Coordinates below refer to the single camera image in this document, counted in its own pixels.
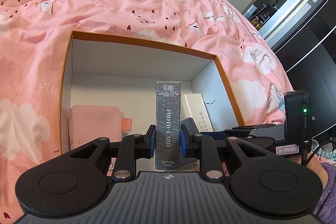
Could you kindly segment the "pink fabric pouch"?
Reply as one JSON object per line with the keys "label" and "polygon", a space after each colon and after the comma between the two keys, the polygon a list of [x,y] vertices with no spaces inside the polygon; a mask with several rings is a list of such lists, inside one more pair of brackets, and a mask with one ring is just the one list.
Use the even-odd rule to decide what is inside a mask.
{"label": "pink fabric pouch", "polygon": [[100,137],[111,142],[122,140],[124,131],[131,131],[132,119],[114,106],[75,105],[70,108],[68,131],[70,148],[75,149]]}

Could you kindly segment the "orange cardboard storage box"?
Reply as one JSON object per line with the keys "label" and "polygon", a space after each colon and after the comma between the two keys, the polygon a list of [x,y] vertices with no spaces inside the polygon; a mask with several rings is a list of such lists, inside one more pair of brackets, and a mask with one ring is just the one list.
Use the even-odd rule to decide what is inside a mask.
{"label": "orange cardboard storage box", "polygon": [[155,122],[156,84],[178,81],[200,93],[213,129],[245,124],[217,55],[170,43],[73,31],[60,87],[60,147],[70,150],[68,114],[74,105],[116,106],[143,133]]}

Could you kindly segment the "pink patterned duvet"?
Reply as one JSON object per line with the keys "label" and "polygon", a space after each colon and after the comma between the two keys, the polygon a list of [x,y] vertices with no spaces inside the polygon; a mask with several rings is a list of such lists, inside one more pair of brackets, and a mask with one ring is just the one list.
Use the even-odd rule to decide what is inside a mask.
{"label": "pink patterned duvet", "polygon": [[276,55],[228,0],[1,0],[1,223],[21,214],[18,177],[59,154],[59,94],[72,31],[217,55],[246,124],[283,123],[292,89]]}

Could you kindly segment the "purple fuzzy sleeve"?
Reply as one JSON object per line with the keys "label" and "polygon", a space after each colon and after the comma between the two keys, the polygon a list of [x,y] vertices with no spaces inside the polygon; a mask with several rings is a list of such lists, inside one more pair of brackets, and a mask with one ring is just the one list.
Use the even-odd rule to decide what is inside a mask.
{"label": "purple fuzzy sleeve", "polygon": [[321,164],[328,174],[328,182],[314,210],[314,215],[323,223],[335,224],[335,165]]}

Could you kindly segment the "black wardrobe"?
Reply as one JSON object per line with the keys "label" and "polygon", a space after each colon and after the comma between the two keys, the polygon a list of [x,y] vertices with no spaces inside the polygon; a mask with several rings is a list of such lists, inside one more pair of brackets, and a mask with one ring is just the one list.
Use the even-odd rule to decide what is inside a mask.
{"label": "black wardrobe", "polygon": [[310,94],[314,139],[335,137],[335,0],[324,0],[275,53],[293,89]]}

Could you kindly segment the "black photo card box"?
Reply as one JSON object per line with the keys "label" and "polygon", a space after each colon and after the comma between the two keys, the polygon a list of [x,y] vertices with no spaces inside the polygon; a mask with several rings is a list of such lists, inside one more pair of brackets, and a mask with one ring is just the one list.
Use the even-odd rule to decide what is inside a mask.
{"label": "black photo card box", "polygon": [[181,83],[157,82],[155,168],[179,170]]}

